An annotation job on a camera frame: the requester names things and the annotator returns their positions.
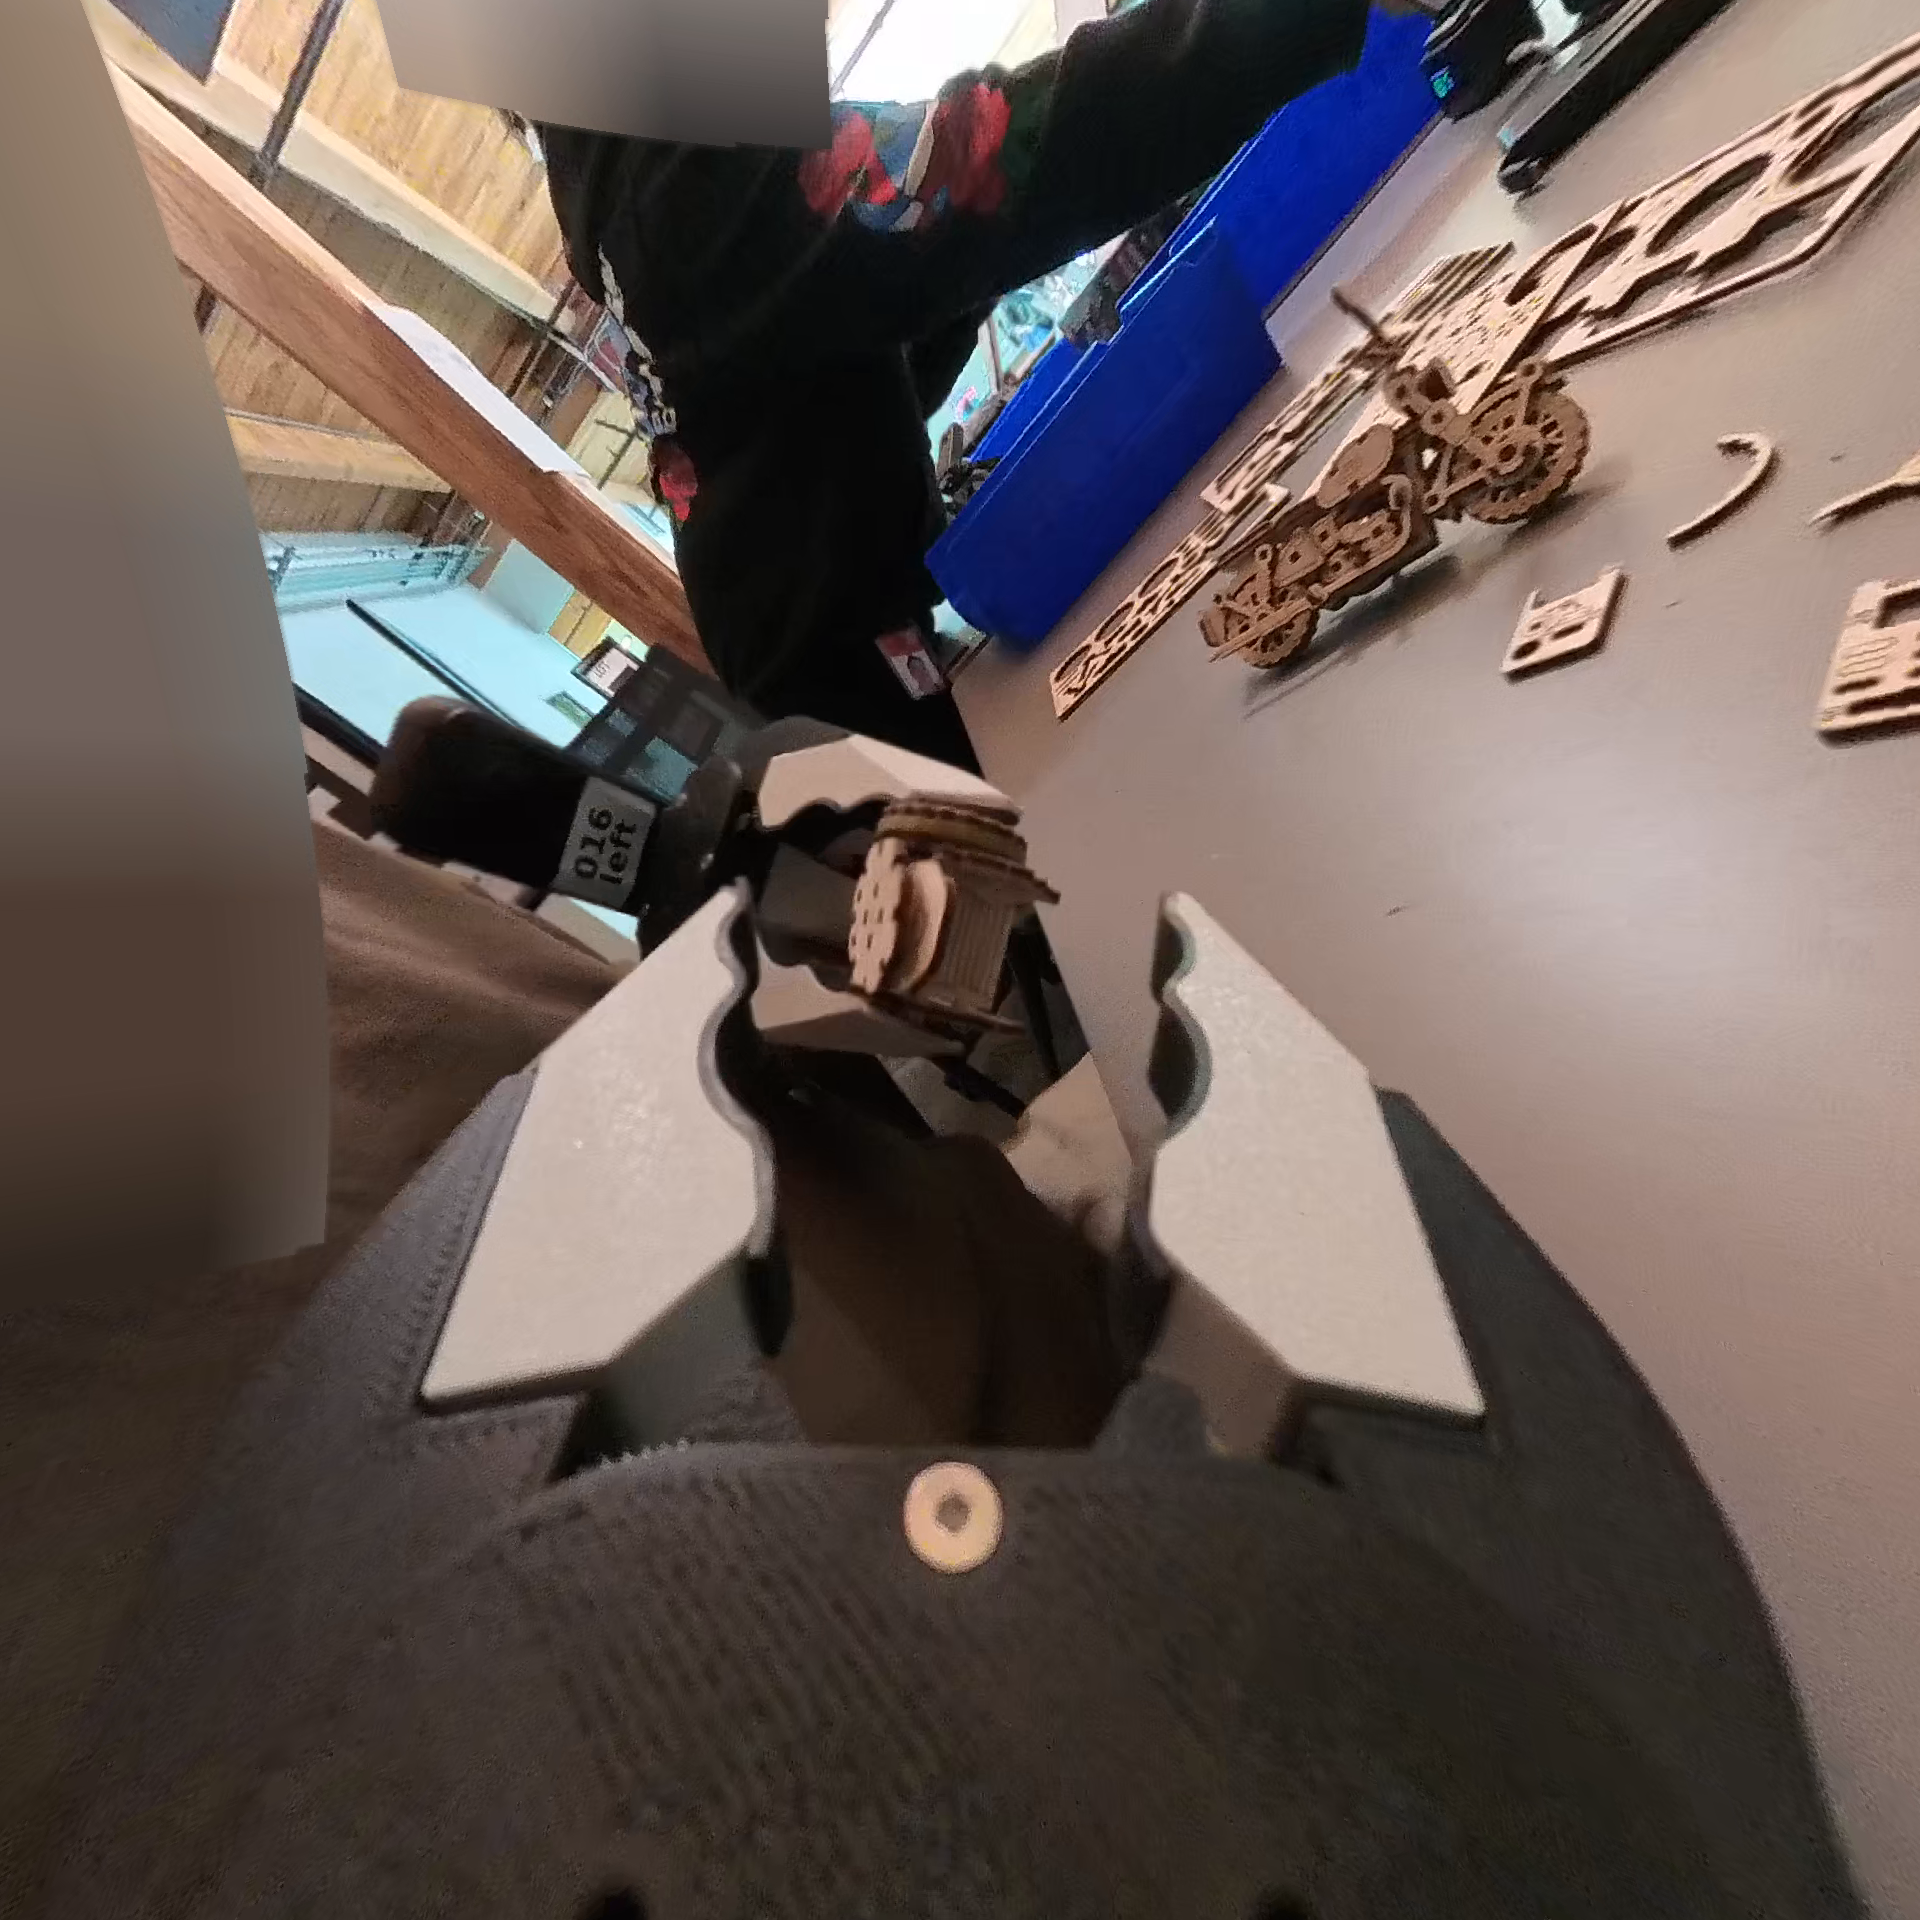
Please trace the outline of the square wooden piece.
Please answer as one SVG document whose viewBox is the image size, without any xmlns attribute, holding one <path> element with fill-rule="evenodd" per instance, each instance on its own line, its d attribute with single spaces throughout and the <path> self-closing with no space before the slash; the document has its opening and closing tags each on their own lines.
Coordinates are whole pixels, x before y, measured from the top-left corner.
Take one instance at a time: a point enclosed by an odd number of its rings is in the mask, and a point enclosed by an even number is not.
<svg viewBox="0 0 1920 1920">
<path fill-rule="evenodd" d="M 1521 680 L 1595 654 L 1611 630 L 1624 588 L 1626 569 L 1607 566 L 1575 592 L 1555 599 L 1532 592 L 1505 647 L 1505 679 Z"/>
</svg>

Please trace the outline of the blue plastic bin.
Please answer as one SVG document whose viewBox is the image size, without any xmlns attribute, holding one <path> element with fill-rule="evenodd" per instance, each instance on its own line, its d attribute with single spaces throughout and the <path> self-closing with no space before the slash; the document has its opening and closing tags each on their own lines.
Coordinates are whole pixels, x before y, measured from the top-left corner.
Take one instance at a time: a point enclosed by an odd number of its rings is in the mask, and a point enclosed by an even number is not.
<svg viewBox="0 0 1920 1920">
<path fill-rule="evenodd" d="M 1285 104 L 1235 153 L 1121 296 L 1121 311 L 1141 303 L 1149 281 L 1211 231 L 1247 294 L 1269 312 L 1433 122 L 1426 36 L 1425 15 L 1373 15 L 1355 69 Z"/>
<path fill-rule="evenodd" d="M 1279 367 L 1229 240 L 1202 224 L 932 543 L 947 605 L 1017 652 L 1045 641 Z"/>
</svg>

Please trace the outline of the wooden gear assembly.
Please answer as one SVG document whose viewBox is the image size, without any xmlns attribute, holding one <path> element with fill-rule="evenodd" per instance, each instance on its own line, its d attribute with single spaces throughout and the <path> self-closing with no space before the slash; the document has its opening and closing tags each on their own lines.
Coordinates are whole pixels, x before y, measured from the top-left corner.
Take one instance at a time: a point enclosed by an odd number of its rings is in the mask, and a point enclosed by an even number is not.
<svg viewBox="0 0 1920 1920">
<path fill-rule="evenodd" d="M 881 814 L 856 882 L 848 990 L 929 1028 L 1002 1028 L 1016 928 L 1057 900 L 1026 861 L 1010 802 L 899 797 Z"/>
</svg>

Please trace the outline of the wooden ceiling beam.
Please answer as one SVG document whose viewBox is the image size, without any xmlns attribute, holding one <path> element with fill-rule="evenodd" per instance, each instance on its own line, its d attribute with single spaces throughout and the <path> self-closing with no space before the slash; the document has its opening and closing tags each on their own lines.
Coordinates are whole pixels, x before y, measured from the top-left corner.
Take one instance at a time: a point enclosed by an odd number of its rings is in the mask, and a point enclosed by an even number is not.
<svg viewBox="0 0 1920 1920">
<path fill-rule="evenodd" d="M 107 77 L 178 264 L 595 605 L 711 674 L 679 577 L 629 512 L 565 471 L 561 445 L 507 399 L 481 399 L 475 375 L 449 375 L 449 351 L 421 351 L 421 327 L 399 327 L 141 84 L 116 63 Z"/>
</svg>

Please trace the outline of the thin wooden piece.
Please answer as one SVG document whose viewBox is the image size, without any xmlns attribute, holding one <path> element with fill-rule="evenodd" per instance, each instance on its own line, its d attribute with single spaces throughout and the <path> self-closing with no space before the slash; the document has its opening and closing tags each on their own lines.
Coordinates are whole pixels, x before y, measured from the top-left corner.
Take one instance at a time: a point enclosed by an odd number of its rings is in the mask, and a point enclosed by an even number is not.
<svg viewBox="0 0 1920 1920">
<path fill-rule="evenodd" d="M 1858 490 L 1839 496 L 1835 501 L 1821 505 L 1808 519 L 1808 525 L 1829 527 L 1829 525 L 1835 525 L 1841 520 L 1883 509 L 1893 502 L 1919 497 L 1919 489 L 1920 489 L 1920 455 L 1915 450 L 1893 472 L 1869 482 L 1867 487 L 1860 487 Z"/>
</svg>

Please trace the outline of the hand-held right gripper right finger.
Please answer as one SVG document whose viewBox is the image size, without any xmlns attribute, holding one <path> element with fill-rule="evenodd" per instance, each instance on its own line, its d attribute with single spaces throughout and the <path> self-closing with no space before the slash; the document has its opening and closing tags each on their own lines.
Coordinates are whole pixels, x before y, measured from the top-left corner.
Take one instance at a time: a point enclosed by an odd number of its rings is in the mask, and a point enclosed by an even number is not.
<svg viewBox="0 0 1920 1920">
<path fill-rule="evenodd" d="M 1211 1446 L 1273 1456 L 1321 1406 L 1472 1431 L 1485 1397 L 1373 1076 L 1193 895 L 1160 905 L 1136 1240 L 1147 1373 Z"/>
</svg>

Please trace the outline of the wooden motorcycle model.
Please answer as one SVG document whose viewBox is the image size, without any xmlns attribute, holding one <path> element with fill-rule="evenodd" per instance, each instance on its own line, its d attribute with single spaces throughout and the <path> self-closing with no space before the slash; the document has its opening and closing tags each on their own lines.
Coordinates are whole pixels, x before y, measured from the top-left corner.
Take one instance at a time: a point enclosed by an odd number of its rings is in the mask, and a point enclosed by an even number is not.
<svg viewBox="0 0 1920 1920">
<path fill-rule="evenodd" d="M 1584 409 L 1541 353 L 1523 350 L 1547 294 L 1498 296 L 1495 314 L 1469 325 L 1466 375 L 1440 351 L 1415 353 L 1344 288 L 1331 300 L 1361 327 L 1361 370 L 1383 416 L 1343 444 L 1309 493 L 1224 557 L 1229 577 L 1201 615 L 1215 663 L 1283 664 L 1324 613 L 1431 553 L 1443 520 L 1532 520 L 1589 460 Z"/>
</svg>

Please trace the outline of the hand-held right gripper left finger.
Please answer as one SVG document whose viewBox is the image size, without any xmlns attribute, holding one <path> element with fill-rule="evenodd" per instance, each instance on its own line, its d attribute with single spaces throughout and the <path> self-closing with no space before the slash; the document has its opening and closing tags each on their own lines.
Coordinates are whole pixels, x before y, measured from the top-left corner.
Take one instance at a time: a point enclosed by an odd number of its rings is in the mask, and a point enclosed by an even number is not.
<svg viewBox="0 0 1920 1920">
<path fill-rule="evenodd" d="M 753 895 L 711 895 L 536 1066 L 424 1369 L 432 1409 L 586 1393 L 626 1449 L 690 1434 L 792 1320 L 757 1065 Z"/>
</svg>

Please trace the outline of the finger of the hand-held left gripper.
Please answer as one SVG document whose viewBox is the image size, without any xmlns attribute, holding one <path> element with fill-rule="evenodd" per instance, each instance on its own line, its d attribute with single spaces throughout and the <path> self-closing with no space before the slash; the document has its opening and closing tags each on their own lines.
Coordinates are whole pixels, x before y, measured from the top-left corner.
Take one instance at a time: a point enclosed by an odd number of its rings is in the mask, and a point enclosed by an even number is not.
<svg viewBox="0 0 1920 1920">
<path fill-rule="evenodd" d="M 987 778 L 887 741 L 813 720 L 755 732 L 755 823 L 781 831 L 812 809 L 851 814 L 866 805 L 925 799 L 979 809 L 1020 824 L 1023 809 Z"/>
<path fill-rule="evenodd" d="M 1025 1032 L 1023 1018 L 929 1012 L 825 984 L 809 967 L 757 958 L 753 1021 L 771 1047 L 866 1054 L 882 1061 L 957 1061 L 983 1039 Z"/>
</svg>

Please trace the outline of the black electronic device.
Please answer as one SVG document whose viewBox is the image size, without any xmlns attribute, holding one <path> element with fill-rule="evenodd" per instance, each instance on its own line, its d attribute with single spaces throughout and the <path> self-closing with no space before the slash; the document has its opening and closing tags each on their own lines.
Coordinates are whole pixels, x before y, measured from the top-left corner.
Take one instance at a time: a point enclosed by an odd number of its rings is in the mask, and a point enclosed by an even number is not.
<svg viewBox="0 0 1920 1920">
<path fill-rule="evenodd" d="M 1426 22 L 1423 72 L 1449 120 L 1514 95 L 1495 134 L 1495 178 L 1511 198 L 1667 63 L 1724 2 L 1410 5 Z"/>
</svg>

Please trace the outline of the slotted wooden piece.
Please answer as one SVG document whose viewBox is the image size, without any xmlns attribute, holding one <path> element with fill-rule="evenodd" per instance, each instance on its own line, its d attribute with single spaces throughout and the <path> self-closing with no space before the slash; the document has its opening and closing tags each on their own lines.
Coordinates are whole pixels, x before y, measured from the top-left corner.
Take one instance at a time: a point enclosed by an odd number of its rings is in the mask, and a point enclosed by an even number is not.
<svg viewBox="0 0 1920 1920">
<path fill-rule="evenodd" d="M 1815 732 L 1841 743 L 1915 729 L 1919 577 L 1860 583 L 1815 702 Z"/>
</svg>

